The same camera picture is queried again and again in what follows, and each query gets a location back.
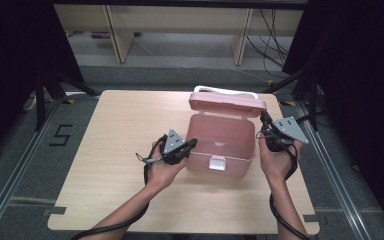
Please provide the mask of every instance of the forearm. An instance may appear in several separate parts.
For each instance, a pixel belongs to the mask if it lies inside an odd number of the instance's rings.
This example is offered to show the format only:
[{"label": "forearm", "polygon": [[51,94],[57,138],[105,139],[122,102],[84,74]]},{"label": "forearm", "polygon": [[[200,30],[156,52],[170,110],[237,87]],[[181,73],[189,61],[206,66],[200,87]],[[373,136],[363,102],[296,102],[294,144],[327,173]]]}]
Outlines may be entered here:
[{"label": "forearm", "polygon": [[[110,215],[102,219],[98,224],[96,224],[93,228],[105,227],[114,224],[118,224],[121,222],[125,222],[127,220],[132,219],[137,216],[140,211],[160,192],[157,187],[152,187],[150,185],[146,185],[142,188],[136,195],[130,198],[127,202],[117,208]],[[124,234],[127,232],[129,227],[125,227],[122,229],[118,229],[115,231],[110,231],[106,233],[101,233],[97,235],[92,235],[89,237],[82,238],[84,240],[111,240],[116,239],[120,240]]]},{"label": "forearm", "polygon": [[[289,223],[296,230],[304,235],[307,232],[302,224],[301,219],[295,209],[291,195],[289,194],[288,187],[285,181],[271,181],[269,182],[270,189],[272,190],[274,205],[280,216]],[[299,239],[286,229],[280,222],[277,223],[279,239]]]}]

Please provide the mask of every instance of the aluminum rail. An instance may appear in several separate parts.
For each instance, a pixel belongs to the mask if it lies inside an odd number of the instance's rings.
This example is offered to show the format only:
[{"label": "aluminum rail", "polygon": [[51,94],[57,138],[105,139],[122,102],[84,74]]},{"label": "aluminum rail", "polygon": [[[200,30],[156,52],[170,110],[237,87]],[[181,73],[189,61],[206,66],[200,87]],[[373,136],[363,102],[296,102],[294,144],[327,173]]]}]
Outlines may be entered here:
[{"label": "aluminum rail", "polygon": [[15,190],[17,189],[18,185],[20,184],[24,173],[27,171],[27,168],[40,144],[40,141],[42,140],[42,137],[44,133],[46,132],[50,121],[52,120],[52,117],[54,116],[56,110],[59,106],[61,106],[62,99],[55,100],[52,102],[50,109],[48,110],[48,117],[43,123],[42,127],[38,129],[31,138],[29,144],[27,145],[27,148],[24,150],[23,155],[19,159],[17,165],[15,166],[14,170],[12,171],[10,177],[8,178],[5,186],[0,192],[0,219],[2,215],[5,212],[6,207],[8,206],[8,203],[11,200],[12,195],[14,194]]},{"label": "aluminum rail", "polygon": [[[307,116],[308,112],[302,102],[297,102],[298,112],[301,116]],[[328,176],[330,183],[332,184],[333,190],[338,198],[339,203],[342,206],[345,216],[351,226],[352,231],[356,239],[369,240],[373,239],[367,230],[366,224],[363,221],[354,201],[349,195],[336,167],[327,152],[320,135],[315,132],[309,123],[305,121],[305,128],[309,134],[310,142],[314,145],[314,148],[319,155],[320,162],[323,165],[324,170]]]}]

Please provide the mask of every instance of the black cable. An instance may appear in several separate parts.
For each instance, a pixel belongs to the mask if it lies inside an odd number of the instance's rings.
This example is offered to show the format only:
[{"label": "black cable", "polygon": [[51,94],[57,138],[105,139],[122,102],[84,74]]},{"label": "black cable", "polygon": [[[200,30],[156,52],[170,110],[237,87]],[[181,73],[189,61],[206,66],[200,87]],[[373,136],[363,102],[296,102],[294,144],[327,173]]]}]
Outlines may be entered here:
[{"label": "black cable", "polygon": [[257,46],[254,45],[254,43],[251,41],[251,39],[247,36],[247,39],[249,41],[249,43],[251,44],[251,46],[255,49],[255,51],[259,54],[261,54],[262,56],[264,56],[265,58],[269,59],[270,61],[272,61],[273,63],[275,63],[277,66],[279,67],[283,67],[283,64],[276,61],[276,59],[270,57],[269,55],[267,55],[265,52],[261,51],[261,49],[259,49]]},{"label": "black cable", "polygon": [[279,221],[286,229],[288,229],[292,234],[299,237],[300,239],[304,240],[310,240],[309,237],[301,233],[300,231],[296,230],[294,227],[292,227],[288,222],[285,221],[285,219],[280,216],[279,212],[277,212],[275,206],[274,206],[274,199],[273,194],[270,194],[270,209],[274,215],[274,217]]},{"label": "black cable", "polygon": [[285,51],[285,54],[288,54],[288,50],[286,50],[282,45],[279,44],[277,41],[277,35],[276,35],[276,25],[275,25],[275,19],[276,19],[276,10],[272,10],[272,27],[270,28],[266,17],[264,16],[263,11],[260,9],[261,17],[263,17],[264,23],[266,24],[267,29],[269,30],[269,40],[270,38],[273,38],[273,41],[276,43],[277,49],[275,51],[282,52],[281,50]]},{"label": "black cable", "polygon": [[[159,143],[162,142],[165,139],[165,137],[166,137],[166,135],[164,135],[163,137],[158,139],[158,141],[152,146],[152,149],[148,155],[148,158],[152,157],[152,154],[154,153],[155,148],[157,146],[159,146]],[[145,185],[148,183],[148,171],[149,171],[149,165],[145,164],[145,166],[143,167],[143,180],[145,182]],[[92,229],[89,229],[89,230],[86,230],[86,231],[83,231],[83,232],[76,234],[74,237],[71,238],[71,240],[78,240],[78,239],[81,239],[83,237],[96,235],[96,234],[100,234],[100,233],[104,233],[104,232],[110,232],[110,231],[114,231],[117,229],[121,229],[121,228],[125,228],[127,226],[130,226],[133,223],[135,223],[136,221],[138,221],[141,217],[143,217],[143,215],[145,215],[146,211],[148,210],[148,207],[149,207],[149,203],[146,204],[146,206],[136,216],[134,216],[133,218],[131,218],[125,222],[121,222],[121,223],[110,225],[110,226],[100,227],[100,228],[92,228]]]},{"label": "black cable", "polygon": [[[276,134],[270,132],[270,131],[264,131],[264,132],[267,132],[267,133],[270,133],[271,135],[270,136],[264,136],[264,138],[267,138],[267,137],[275,137],[275,138],[278,138],[278,140],[281,140],[281,138],[279,136],[277,136]],[[294,144],[291,144],[291,146],[295,149],[295,155],[291,153],[291,151],[289,151],[288,147],[285,146],[285,144],[282,144],[280,141],[278,141],[279,144],[285,149],[285,151],[288,153],[288,155],[291,157],[291,162],[292,162],[292,166],[291,168],[289,169],[289,172],[286,174],[286,177],[285,177],[285,181],[289,179],[290,176],[292,176],[292,174],[295,173],[295,171],[297,170],[298,168],[298,149],[295,147]],[[304,240],[309,240],[310,238],[308,238],[306,235],[304,235],[303,233],[301,233],[300,231],[298,231],[297,229],[295,229],[293,226],[291,226],[288,222],[285,221],[285,219],[282,218],[282,216],[280,216],[279,212],[276,210],[276,207],[274,206],[274,199],[273,199],[273,194],[270,194],[270,199],[269,199],[269,204],[270,204],[270,210],[272,211],[273,213],[273,216],[277,219],[277,221],[279,221],[280,224],[282,224],[288,231],[290,231],[292,234],[294,234],[295,236],[299,237],[300,239],[304,239]]]},{"label": "black cable", "polygon": [[251,46],[255,49],[255,51],[259,54],[261,54],[263,56],[263,66],[264,66],[264,70],[271,76],[273,77],[277,77],[277,78],[286,78],[286,77],[282,77],[282,76],[278,76],[276,74],[273,74],[271,73],[267,67],[266,67],[266,58],[269,59],[270,61],[272,61],[273,63],[277,64],[279,67],[283,68],[283,65],[281,63],[279,63],[278,61],[276,61],[274,58],[268,56],[265,52],[262,52],[259,48],[257,48],[254,43],[252,43],[251,39],[247,36],[247,39],[249,41],[249,43],[251,44]]},{"label": "black cable", "polygon": [[[264,41],[264,39],[261,37],[261,35],[258,35],[258,37],[260,38],[260,40],[264,43],[264,45],[268,45],[267,43],[266,43],[266,41]],[[273,51],[279,51],[279,49],[276,49],[276,48],[274,48],[274,47],[272,47],[272,46],[270,46],[270,45],[268,45],[268,47],[271,49],[271,50],[273,50]],[[282,50],[280,50],[280,52],[282,53],[282,54],[288,54],[287,52],[283,52]]]}]

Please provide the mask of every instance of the wooden table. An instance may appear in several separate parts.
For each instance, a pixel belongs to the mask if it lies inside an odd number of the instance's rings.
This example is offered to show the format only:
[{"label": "wooden table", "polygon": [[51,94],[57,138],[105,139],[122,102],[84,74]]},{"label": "wooden table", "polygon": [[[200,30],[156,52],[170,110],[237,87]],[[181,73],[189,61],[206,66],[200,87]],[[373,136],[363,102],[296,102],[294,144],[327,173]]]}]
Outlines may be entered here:
[{"label": "wooden table", "polygon": [[[151,143],[173,128],[186,138],[190,92],[105,91],[95,109],[56,202],[64,214],[51,214],[53,230],[85,230],[140,190],[143,163]],[[277,99],[261,94],[274,119],[282,118]],[[261,126],[252,119],[256,131]],[[260,168],[258,145],[244,178],[182,170],[173,184],[151,201],[129,231],[167,233],[276,234],[269,208],[270,189]],[[300,169],[288,180],[299,215],[315,215]],[[317,222],[304,223],[309,234]]]}]

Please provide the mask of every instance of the person's left hand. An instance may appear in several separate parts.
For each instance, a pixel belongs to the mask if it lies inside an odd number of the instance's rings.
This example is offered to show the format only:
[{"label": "person's left hand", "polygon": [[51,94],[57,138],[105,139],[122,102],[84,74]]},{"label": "person's left hand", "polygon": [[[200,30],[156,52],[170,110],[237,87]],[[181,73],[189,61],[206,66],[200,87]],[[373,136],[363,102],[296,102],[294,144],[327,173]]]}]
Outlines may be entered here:
[{"label": "person's left hand", "polygon": [[[152,158],[161,157],[159,146],[155,148]],[[159,191],[170,186],[174,181],[176,175],[186,166],[186,158],[182,159],[178,164],[169,165],[163,160],[152,163],[149,166],[148,184],[149,186],[157,188]]]}]

